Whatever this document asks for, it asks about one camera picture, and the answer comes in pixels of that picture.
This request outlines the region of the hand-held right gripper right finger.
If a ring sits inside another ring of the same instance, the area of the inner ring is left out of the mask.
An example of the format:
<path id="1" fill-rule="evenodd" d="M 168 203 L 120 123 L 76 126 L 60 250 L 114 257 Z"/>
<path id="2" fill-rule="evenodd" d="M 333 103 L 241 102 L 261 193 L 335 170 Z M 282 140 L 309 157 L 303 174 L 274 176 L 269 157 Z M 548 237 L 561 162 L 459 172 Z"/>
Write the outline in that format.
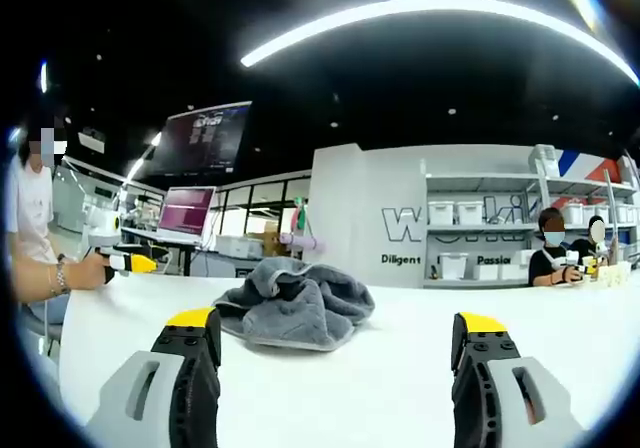
<path id="1" fill-rule="evenodd" d="M 456 448 L 575 447 L 584 437 L 567 389 L 497 320 L 454 316 L 451 370 Z"/>

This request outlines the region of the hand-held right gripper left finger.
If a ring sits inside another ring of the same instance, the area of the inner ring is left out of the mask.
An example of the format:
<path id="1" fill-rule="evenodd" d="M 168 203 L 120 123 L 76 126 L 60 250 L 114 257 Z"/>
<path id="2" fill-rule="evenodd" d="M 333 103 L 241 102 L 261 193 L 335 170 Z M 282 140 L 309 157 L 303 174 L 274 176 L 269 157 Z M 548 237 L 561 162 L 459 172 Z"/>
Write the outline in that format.
<path id="1" fill-rule="evenodd" d="M 104 383 L 88 436 L 97 447 L 216 447 L 220 366 L 218 310 L 175 315 Z"/>

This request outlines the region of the person's left hand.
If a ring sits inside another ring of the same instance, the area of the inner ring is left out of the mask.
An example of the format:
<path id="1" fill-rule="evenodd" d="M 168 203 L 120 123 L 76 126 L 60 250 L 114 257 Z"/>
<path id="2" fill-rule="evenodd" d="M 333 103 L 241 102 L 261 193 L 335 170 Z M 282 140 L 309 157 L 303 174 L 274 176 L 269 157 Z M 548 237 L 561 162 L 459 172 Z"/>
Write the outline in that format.
<path id="1" fill-rule="evenodd" d="M 66 263 L 63 272 L 70 290 L 94 290 L 108 283 L 110 269 L 108 256 L 90 253 L 80 262 Z"/>

